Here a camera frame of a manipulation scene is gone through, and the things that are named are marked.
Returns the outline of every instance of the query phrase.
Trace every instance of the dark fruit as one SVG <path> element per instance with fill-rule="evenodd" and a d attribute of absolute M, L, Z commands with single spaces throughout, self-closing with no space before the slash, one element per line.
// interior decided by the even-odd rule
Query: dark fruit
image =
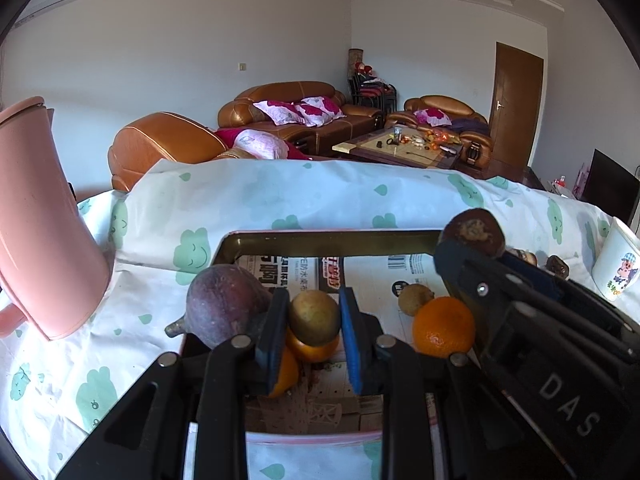
<path fill-rule="evenodd" d="M 193 279 L 184 316 L 164 331 L 169 337 L 192 333 L 212 349 L 244 333 L 249 320 L 266 312 L 270 303 L 271 294 L 250 272 L 235 265 L 214 265 Z"/>
<path fill-rule="evenodd" d="M 548 260 L 545 264 L 545 269 L 554 273 L 558 278 L 562 278 L 566 280 L 569 277 L 569 266 L 555 254 L 553 256 L 549 256 Z"/>
<path fill-rule="evenodd" d="M 499 258 L 504 253 L 500 224 L 486 209 L 468 209 L 454 216 L 440 234 L 440 240 L 450 238 L 490 258 Z"/>

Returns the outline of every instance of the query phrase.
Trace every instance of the metal screw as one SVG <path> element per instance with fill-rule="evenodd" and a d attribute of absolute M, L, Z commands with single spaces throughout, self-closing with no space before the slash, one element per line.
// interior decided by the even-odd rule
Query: metal screw
<path fill-rule="evenodd" d="M 251 338 L 246 334 L 237 335 L 231 340 L 231 346 L 233 348 L 247 348 L 250 344 Z"/>
<path fill-rule="evenodd" d="M 536 309 L 522 301 L 514 301 L 513 306 L 523 316 L 536 317 Z"/>
<path fill-rule="evenodd" d="M 478 296 L 480 296 L 481 298 L 484 298 L 489 293 L 489 285 L 487 285 L 485 282 L 478 283 L 478 288 L 476 288 L 476 292 L 478 293 Z"/>
<path fill-rule="evenodd" d="M 376 339 L 376 345 L 380 348 L 391 348 L 396 344 L 396 338 L 389 334 L 379 335 Z"/>
<path fill-rule="evenodd" d="M 515 276 L 513 274 L 506 274 L 505 278 L 507 278 L 507 280 L 509 280 L 511 283 L 515 283 L 516 285 L 522 285 L 523 283 L 523 281 L 518 276 Z"/>
<path fill-rule="evenodd" d="M 162 368 L 166 368 L 167 366 L 173 366 L 178 362 L 178 355 L 174 352 L 165 352 L 158 358 L 158 364 Z"/>
<path fill-rule="evenodd" d="M 449 361 L 451 361 L 451 364 L 455 367 L 462 368 L 469 362 L 469 358 L 462 352 L 456 352 L 455 354 L 451 354 L 449 356 Z"/>

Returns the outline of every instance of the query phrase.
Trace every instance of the white mug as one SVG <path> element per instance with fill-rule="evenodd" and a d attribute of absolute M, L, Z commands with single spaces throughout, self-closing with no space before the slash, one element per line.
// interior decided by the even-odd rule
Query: white mug
<path fill-rule="evenodd" d="M 615 300 L 640 276 L 640 240 L 618 218 L 611 223 L 598 259 L 591 269 L 598 290 L 609 301 Z"/>

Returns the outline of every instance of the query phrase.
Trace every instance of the orange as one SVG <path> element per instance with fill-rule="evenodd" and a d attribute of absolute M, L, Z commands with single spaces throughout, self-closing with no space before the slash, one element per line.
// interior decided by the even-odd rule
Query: orange
<path fill-rule="evenodd" d="M 462 301 L 443 296 L 418 310 L 412 332 L 418 352 L 447 358 L 454 352 L 471 349 L 476 337 L 476 323 Z"/>
<path fill-rule="evenodd" d="M 282 348 L 282 359 L 280 361 L 280 373 L 278 373 L 278 382 L 273 387 L 270 397 L 279 397 L 290 387 L 298 382 L 300 372 L 298 370 L 298 361 L 293 357 L 291 350 L 286 345 Z"/>
<path fill-rule="evenodd" d="M 287 327 L 286 343 L 293 355 L 300 361 L 305 363 L 322 363 L 331 357 L 335 349 L 338 348 L 340 335 L 338 334 L 333 341 L 322 346 L 305 345 L 298 339 L 294 333 Z"/>

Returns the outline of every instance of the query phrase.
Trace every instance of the coffee table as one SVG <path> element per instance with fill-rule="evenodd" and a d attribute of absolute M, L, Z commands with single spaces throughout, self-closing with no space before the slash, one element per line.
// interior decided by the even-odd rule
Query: coffee table
<path fill-rule="evenodd" d="M 411 143 L 395 146 L 387 144 L 386 140 L 393 134 L 393 128 L 384 128 L 370 134 L 366 134 L 348 142 L 341 142 L 332 147 L 334 152 L 340 153 L 342 158 L 362 160 L 364 162 L 382 162 L 394 166 L 408 166 L 410 168 L 438 168 L 450 170 L 460 156 L 462 146 L 460 144 L 447 144 L 448 148 L 455 150 L 455 154 L 449 154 L 444 150 L 425 150 L 417 148 Z M 415 135 L 415 130 L 405 129 L 407 135 Z"/>

